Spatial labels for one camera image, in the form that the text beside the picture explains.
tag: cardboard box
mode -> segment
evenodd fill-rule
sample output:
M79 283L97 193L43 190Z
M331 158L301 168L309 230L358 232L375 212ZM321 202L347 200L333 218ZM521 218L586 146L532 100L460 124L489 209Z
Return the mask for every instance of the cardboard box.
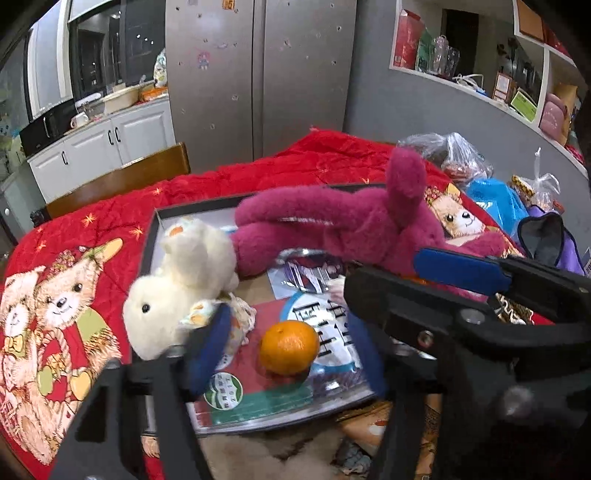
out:
M517 16L519 17L519 31L521 33L544 42L542 18L521 0L517 0Z

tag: magnet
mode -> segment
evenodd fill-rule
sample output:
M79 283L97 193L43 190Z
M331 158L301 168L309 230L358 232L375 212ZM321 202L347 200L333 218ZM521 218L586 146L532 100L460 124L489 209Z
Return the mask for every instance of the magnet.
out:
M200 51L197 54L197 66L199 70L207 70L209 67L210 54L208 51Z

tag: purple bag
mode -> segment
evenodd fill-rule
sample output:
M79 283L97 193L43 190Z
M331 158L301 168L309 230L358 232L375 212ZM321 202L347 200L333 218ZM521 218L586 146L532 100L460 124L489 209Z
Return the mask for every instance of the purple bag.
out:
M548 266L584 275L573 235L556 212L545 212L537 205L527 209L529 217L517 226L519 243L528 258Z

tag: refrigerator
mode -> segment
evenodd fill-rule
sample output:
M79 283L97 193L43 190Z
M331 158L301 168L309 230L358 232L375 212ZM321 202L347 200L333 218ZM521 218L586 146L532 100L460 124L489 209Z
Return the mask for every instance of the refrigerator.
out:
M342 130L356 0L167 0L167 75L193 173Z

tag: mug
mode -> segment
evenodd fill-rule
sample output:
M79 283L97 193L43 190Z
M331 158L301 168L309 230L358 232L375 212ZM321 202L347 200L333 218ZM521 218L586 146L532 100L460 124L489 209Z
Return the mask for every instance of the mug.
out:
M88 118L88 115L86 115L86 112L81 112L78 115L72 117L72 120L70 121L70 128L80 128L80 127L83 127L89 121L90 120Z

